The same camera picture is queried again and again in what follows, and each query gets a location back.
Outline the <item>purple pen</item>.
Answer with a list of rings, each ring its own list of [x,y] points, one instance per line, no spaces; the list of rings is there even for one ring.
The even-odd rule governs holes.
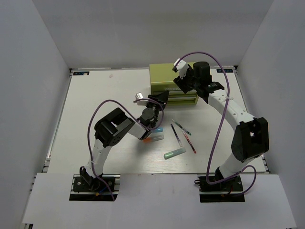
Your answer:
[[[172,130],[173,130],[173,133],[174,133],[174,135],[175,135],[175,138],[176,138],[176,140],[177,140],[179,146],[180,146],[180,147],[183,147],[182,142],[181,142],[181,140],[179,139],[178,134],[177,134],[177,132],[176,132],[176,130],[175,130],[173,124],[170,124],[170,126],[171,126],[171,128],[172,128]]]

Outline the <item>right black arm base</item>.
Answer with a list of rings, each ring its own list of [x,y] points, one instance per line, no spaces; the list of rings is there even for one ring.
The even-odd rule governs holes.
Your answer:
[[[200,176],[194,184],[199,188],[201,203],[245,202],[244,194],[240,194],[244,191],[240,177],[210,185],[206,182],[206,176]]]

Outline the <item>green capped tube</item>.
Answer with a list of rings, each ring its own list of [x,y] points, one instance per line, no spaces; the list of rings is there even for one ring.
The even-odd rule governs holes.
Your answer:
[[[168,153],[165,153],[163,155],[164,159],[167,160],[167,159],[170,159],[172,157],[175,157],[175,156],[178,156],[180,154],[183,154],[186,152],[186,149],[184,147],[181,147],[181,148],[178,148],[176,150],[173,150],[171,152],[168,152]]]

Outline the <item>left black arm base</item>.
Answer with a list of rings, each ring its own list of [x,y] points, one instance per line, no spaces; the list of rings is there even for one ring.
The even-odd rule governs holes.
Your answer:
[[[120,178],[120,175],[102,176],[102,179],[110,187],[114,199],[119,194]],[[69,201],[113,202],[113,199],[108,188],[102,181],[97,180],[97,183],[90,187],[80,175],[74,175]]]

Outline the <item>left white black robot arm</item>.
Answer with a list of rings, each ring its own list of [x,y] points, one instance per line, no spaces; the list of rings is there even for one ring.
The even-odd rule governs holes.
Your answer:
[[[164,118],[164,109],[168,103],[169,91],[158,95],[148,95],[144,98],[137,93],[134,103],[144,106],[140,117],[135,118],[121,103],[109,99],[103,101],[94,111],[87,130],[87,141],[90,152],[90,160],[86,166],[80,168],[80,176],[89,190],[96,190],[100,187],[103,167],[107,156],[113,146],[118,144],[126,134],[143,141],[151,132],[159,127],[162,121],[158,121],[159,113]],[[90,129],[93,119],[99,108],[106,102],[113,102],[119,105],[105,117],[100,119],[94,126],[94,147],[90,144]]]

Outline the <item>blue capped tube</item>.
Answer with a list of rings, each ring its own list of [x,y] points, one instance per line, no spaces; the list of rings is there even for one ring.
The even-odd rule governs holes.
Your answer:
[[[163,128],[162,127],[159,127],[157,129],[152,130],[152,133],[161,133],[161,132],[163,132]]]

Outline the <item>red pen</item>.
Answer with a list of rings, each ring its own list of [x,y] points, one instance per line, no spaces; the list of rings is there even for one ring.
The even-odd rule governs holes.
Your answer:
[[[185,131],[184,131],[184,130],[182,130],[182,133],[183,133],[183,135],[184,135],[184,137],[185,137],[186,141],[187,141],[187,142],[188,142],[188,144],[190,145],[191,149],[192,149],[192,150],[193,150],[193,152],[196,154],[197,152],[196,152],[196,150],[195,150],[194,146],[192,145],[192,143],[191,143],[191,141],[190,141],[189,137],[187,136],[187,134],[185,133]]]

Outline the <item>green metal drawer toolbox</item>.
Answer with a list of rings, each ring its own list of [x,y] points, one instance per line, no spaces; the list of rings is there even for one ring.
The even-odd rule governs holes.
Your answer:
[[[150,64],[150,88],[151,94],[158,95],[163,91],[169,91],[167,105],[196,105],[199,99],[195,90],[186,94],[173,82],[179,74],[172,71],[172,63]]]

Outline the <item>orange capped tube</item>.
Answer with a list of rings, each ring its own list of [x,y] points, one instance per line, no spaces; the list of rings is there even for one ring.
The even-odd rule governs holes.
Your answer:
[[[151,143],[151,142],[156,142],[156,141],[161,141],[164,140],[164,135],[154,135],[147,137],[146,139],[143,140],[144,143]]]

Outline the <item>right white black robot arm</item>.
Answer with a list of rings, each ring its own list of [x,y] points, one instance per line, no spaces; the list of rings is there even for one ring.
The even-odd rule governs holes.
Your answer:
[[[224,115],[234,130],[231,143],[232,153],[215,171],[215,184],[220,190],[227,190],[234,175],[240,173],[249,162],[269,150],[269,129],[265,118],[256,118],[246,112],[219,82],[214,82],[207,62],[195,62],[192,66],[177,60],[173,71],[178,73],[174,83],[187,93],[195,90],[208,105]]]

